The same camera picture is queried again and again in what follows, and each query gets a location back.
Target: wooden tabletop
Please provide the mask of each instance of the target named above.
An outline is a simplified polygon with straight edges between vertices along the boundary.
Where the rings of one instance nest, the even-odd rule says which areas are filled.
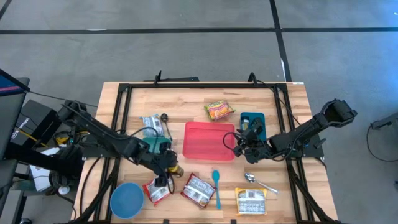
[[[96,119],[107,126],[111,126],[118,85],[118,82],[106,82],[104,83],[101,93]],[[287,86],[293,114],[301,123],[304,123],[312,117],[305,86],[303,83],[287,83]],[[171,223],[230,223],[231,219],[237,219],[238,223],[295,223],[294,208],[285,162],[274,162],[269,159],[264,159],[257,164],[249,164],[243,156],[235,158],[231,162],[192,161],[184,158],[182,155],[185,123],[187,121],[209,122],[203,106],[222,99],[227,99],[228,103],[230,103],[236,112],[217,122],[231,123],[234,124],[236,128],[239,128],[241,112],[261,112],[266,116],[267,136],[280,133],[274,95],[266,88],[133,89],[127,122],[127,133],[131,134],[135,130],[143,127],[142,120],[139,119],[140,116],[167,113],[169,116],[168,126],[173,137],[173,150],[178,153],[178,161],[180,166],[184,168],[185,175],[179,179],[174,178],[176,184],[176,192],[174,195],[170,195],[156,207],[154,207],[154,204],[146,197],[144,208],[135,218],[121,220],[113,215],[113,223],[161,223],[165,218],[169,219]],[[121,125],[123,106],[124,103],[121,104],[118,128]],[[284,112],[286,130],[289,130],[286,110],[285,108],[282,109]],[[85,161],[83,173],[81,175],[75,203],[78,216],[82,183],[93,161],[94,159]],[[83,208],[86,208],[97,194],[103,161],[104,159],[101,159],[97,163],[88,178],[83,196]],[[311,158],[304,158],[303,163],[310,193],[326,214],[333,219],[337,219],[325,168],[318,161]],[[111,161],[109,172],[111,171],[112,165],[113,162]],[[213,185],[211,172],[214,169],[219,170],[221,177],[219,190],[223,207],[222,210],[216,209],[215,197],[213,197],[210,204],[202,210],[180,195],[191,172]],[[246,182],[244,178],[245,172],[251,172],[256,176],[257,180],[279,190],[280,193],[278,196],[271,192],[267,194],[267,215],[236,216],[238,211],[234,193],[235,187],[259,187],[255,184]],[[136,166],[122,159],[118,185],[123,182],[135,182],[142,185],[152,180],[154,177],[155,175],[151,170],[143,166]],[[299,199],[302,208],[302,216],[306,218],[304,200],[301,193],[299,193]],[[108,193],[103,199],[100,219],[105,218],[107,205]]]

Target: food packet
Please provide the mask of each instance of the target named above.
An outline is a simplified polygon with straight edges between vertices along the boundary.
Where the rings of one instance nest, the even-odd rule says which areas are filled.
[[[191,173],[181,195],[197,204],[200,208],[205,208],[209,204],[214,192],[216,192],[215,187]]]
[[[235,188],[237,215],[266,215],[266,189]]]
[[[210,103],[209,105],[205,106],[205,110],[212,121],[223,118],[235,112],[235,110],[229,106],[226,100]]]
[[[171,178],[169,178],[169,185],[170,188],[173,189],[173,181]],[[167,185],[165,187],[155,187],[155,178],[152,181],[144,184],[142,188],[144,189],[144,192],[148,196],[149,200],[151,200],[151,202],[155,205],[170,195]]]
[[[155,114],[149,117],[139,117],[144,123],[145,127],[153,127],[156,129],[159,137],[164,136],[162,123],[160,122],[159,115]],[[156,137],[156,132],[153,129],[144,129],[144,135],[147,137]]]

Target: red tray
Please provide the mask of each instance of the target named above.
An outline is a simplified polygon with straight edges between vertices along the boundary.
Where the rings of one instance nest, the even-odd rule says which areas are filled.
[[[182,154],[189,159],[233,160],[234,153],[224,146],[223,137],[234,130],[232,124],[189,121],[185,124]],[[231,148],[235,147],[232,134],[227,135],[225,144]]]

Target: blue bowl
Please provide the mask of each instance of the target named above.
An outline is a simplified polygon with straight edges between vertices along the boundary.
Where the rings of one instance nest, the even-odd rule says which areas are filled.
[[[111,196],[111,210],[119,218],[135,217],[144,206],[144,193],[135,183],[124,183]]]

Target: gray floor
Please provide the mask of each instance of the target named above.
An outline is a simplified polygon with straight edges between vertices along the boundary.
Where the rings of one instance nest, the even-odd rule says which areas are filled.
[[[398,26],[398,2],[276,0],[282,27]],[[269,1],[260,0],[13,0],[0,29],[133,29],[172,27],[273,27]],[[305,82],[313,112],[345,99],[353,124],[322,133],[328,176],[340,220],[395,223],[398,163],[381,162],[366,149],[370,122],[398,112],[398,33],[283,34],[293,81]],[[96,104],[104,81],[198,76],[201,80],[283,81],[274,33],[0,35],[0,68],[29,77],[33,91]],[[29,95],[59,109],[61,102]],[[397,128],[373,131],[380,157],[398,158]],[[17,192],[10,194],[12,211]],[[65,222],[68,202],[31,197],[24,217]],[[9,223],[4,212],[0,222]]]

